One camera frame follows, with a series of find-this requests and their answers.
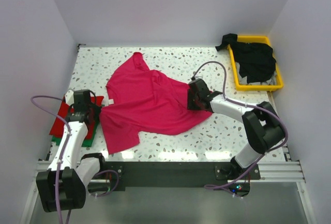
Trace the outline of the red folded t shirt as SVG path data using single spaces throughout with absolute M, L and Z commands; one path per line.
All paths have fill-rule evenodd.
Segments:
M 98 107 L 101 107 L 101 104 L 102 104 L 102 101 L 103 101 L 104 97 L 103 96 L 94 96 L 94 95 L 91 95 L 91 102 L 92 104 L 96 104 Z M 59 108 L 59 111 L 58 111 L 58 115 L 62 118 L 65 118 L 66 115 L 67 115 L 67 112 L 68 112 L 68 109 L 69 109 L 69 105 L 67 105 L 65 103 L 65 100 L 63 98 L 63 102 L 61 103 L 60 105 L 60 108 Z M 99 121 L 93 121 L 91 124 L 88 125 L 88 130 L 93 130 L 93 125 L 96 123 L 96 122 L 99 122 Z M 49 132 L 49 135 L 51 136 L 56 136 L 56 137 L 62 137 L 63 135 L 63 132 L 64 132 L 64 123 L 59 119 L 59 118 L 56 118 L 53 125 L 52 125 L 52 128 Z

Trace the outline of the grey t shirt in bin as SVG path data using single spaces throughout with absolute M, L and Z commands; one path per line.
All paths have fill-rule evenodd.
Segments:
M 277 81 L 276 81 L 277 73 L 276 72 L 274 72 L 272 77 L 267 81 L 248 83 L 247 82 L 248 77 L 247 76 L 242 77 L 239 73 L 240 64 L 239 63 L 235 63 L 235 64 L 236 64 L 238 82 L 239 82 L 240 85 L 276 85 L 277 84 Z

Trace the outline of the pink t shirt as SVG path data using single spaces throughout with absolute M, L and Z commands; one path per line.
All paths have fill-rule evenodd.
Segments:
M 106 89 L 113 103 L 101 109 L 99 118 L 109 154 L 137 146 L 141 131 L 178 135 L 211 116 L 189 110 L 188 84 L 149 69 L 140 52 L 115 70 Z

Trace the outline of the black t shirt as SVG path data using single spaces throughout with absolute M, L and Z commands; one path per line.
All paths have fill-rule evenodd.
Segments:
M 247 82 L 264 82 L 275 72 L 276 60 L 273 48 L 264 43 L 244 43 L 237 41 L 237 34 L 227 34 L 222 37 L 221 44 L 216 46 L 220 51 L 230 46 L 236 63 L 240 64 L 239 73 L 247 76 Z

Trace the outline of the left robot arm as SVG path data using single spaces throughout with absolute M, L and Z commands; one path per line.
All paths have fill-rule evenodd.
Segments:
M 91 179 L 103 178 L 107 166 L 101 153 L 79 157 L 89 125 L 99 120 L 101 107 L 87 89 L 69 90 L 64 97 L 69 105 L 58 151 L 45 171 L 38 172 L 36 185 L 45 212 L 80 209 L 84 206 Z

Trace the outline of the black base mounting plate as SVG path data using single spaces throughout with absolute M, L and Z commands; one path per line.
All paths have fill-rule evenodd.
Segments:
M 106 162 L 88 185 L 91 193 L 128 187 L 205 188 L 247 194 L 261 178 L 258 165 L 242 169 L 232 162 Z

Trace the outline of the green folded t shirt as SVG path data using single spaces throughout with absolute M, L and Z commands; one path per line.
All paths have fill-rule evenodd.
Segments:
M 84 139 L 84 141 L 82 143 L 82 147 L 91 147 L 92 146 L 93 141 L 94 141 L 94 138 L 95 138 L 95 135 L 96 135 L 96 130 L 97 130 L 98 125 L 99 125 L 99 122 L 96 122 L 93 125 L 93 130 L 89 130 L 88 131 L 88 134 L 87 134 L 87 136 L 85 137 L 85 139 Z M 55 144 L 57 146 L 60 145 L 61 140 L 62 140 L 61 137 L 58 138 L 56 136 L 52 136 L 52 139 L 51 139 L 51 141 L 52 142 L 55 142 Z

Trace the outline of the aluminium frame rail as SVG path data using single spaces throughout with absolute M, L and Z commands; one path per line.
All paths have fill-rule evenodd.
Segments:
M 119 179 L 129 187 L 201 187 L 205 184 L 221 184 L 235 177 L 229 173 L 229 162 L 137 162 L 107 161 L 106 169 L 118 172 Z M 304 182 L 299 162 L 260 161 L 250 172 L 252 182 Z

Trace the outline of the yellow plastic bin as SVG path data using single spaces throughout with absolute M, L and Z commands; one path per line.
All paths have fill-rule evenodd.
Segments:
M 267 36 L 254 36 L 254 35 L 237 35 L 237 41 L 238 42 L 244 42 L 244 43 L 252 43 L 252 42 L 257 42 L 257 43 L 264 43 L 272 47 L 270 40 Z M 281 76 L 281 72 L 279 69 L 278 64 L 275 64 L 275 73 L 273 76 L 273 84 L 266 84 L 266 83 L 255 83 L 255 84 L 241 84 L 239 80 L 239 70 L 237 69 L 236 66 L 236 61 L 234 59 L 234 54 L 233 50 L 230 46 L 227 47 L 227 50 L 230 55 L 230 61 L 231 61 L 231 67 L 233 70 L 233 77 L 234 77 L 234 83 L 235 83 L 235 88 L 237 91 L 267 91 L 267 92 L 273 92 L 278 89 L 283 88 L 284 82 Z

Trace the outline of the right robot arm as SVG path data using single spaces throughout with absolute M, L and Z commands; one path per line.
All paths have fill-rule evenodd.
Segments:
M 225 115 L 244 125 L 248 144 L 230 161 L 230 172 L 234 178 L 241 179 L 247 175 L 249 167 L 259 157 L 285 138 L 285 130 L 269 102 L 246 104 L 236 101 L 222 92 L 211 92 L 202 79 L 195 79 L 188 85 L 189 110 Z

